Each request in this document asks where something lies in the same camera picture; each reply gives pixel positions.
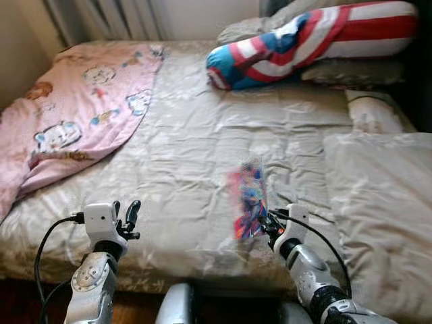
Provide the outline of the manga comic book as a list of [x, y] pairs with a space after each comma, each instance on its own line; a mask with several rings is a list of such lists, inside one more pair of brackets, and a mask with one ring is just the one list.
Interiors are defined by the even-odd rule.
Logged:
[[228, 173], [231, 192], [240, 214], [234, 220], [234, 238], [260, 236], [261, 219], [267, 214], [266, 175], [258, 159], [244, 161]]

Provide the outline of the large grey floral pillow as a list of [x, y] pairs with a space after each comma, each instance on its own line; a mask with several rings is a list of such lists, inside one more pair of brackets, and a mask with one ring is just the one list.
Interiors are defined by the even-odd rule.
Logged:
[[328, 136], [327, 189], [354, 299], [432, 324], [432, 135]]

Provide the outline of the silver robot left leg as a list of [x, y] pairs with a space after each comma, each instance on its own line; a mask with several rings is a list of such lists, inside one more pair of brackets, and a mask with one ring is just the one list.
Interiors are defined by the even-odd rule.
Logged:
[[195, 324], [194, 287], [190, 283], [173, 284], [161, 302], [155, 324]]

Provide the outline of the pink cartoon quilt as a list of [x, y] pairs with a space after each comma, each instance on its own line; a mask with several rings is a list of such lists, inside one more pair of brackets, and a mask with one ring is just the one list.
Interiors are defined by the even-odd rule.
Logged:
[[124, 145], [151, 106], [165, 59], [157, 43], [84, 43], [53, 60], [0, 114], [0, 223], [37, 189]]

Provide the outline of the dark upholstered headboard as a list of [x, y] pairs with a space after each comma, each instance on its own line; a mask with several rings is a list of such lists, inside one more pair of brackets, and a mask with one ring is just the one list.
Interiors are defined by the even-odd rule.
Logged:
[[420, 132], [432, 132], [432, 0], [408, 0], [418, 9], [418, 27], [406, 52], [408, 116]]

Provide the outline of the flat grey pillow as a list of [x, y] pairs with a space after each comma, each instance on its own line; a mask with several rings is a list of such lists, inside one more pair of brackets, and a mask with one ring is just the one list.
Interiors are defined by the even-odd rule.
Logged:
[[307, 67], [300, 79], [324, 86], [370, 88], [401, 83], [404, 70], [404, 64], [398, 61], [330, 59]]

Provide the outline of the stars and stripes bolster pillow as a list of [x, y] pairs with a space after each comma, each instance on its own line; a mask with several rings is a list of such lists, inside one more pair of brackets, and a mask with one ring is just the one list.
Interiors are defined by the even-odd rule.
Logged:
[[265, 86], [322, 59], [392, 57], [418, 27], [419, 10], [401, 0], [312, 9], [275, 30], [216, 47], [205, 69], [220, 90]]

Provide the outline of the grey curtain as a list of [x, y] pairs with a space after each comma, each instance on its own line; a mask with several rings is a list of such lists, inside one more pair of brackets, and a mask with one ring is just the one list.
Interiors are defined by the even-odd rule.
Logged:
[[260, 18], [290, 20], [306, 9], [306, 0], [259, 0]]
[[165, 38], [153, 0], [41, 0], [71, 47], [87, 41], [162, 41]]

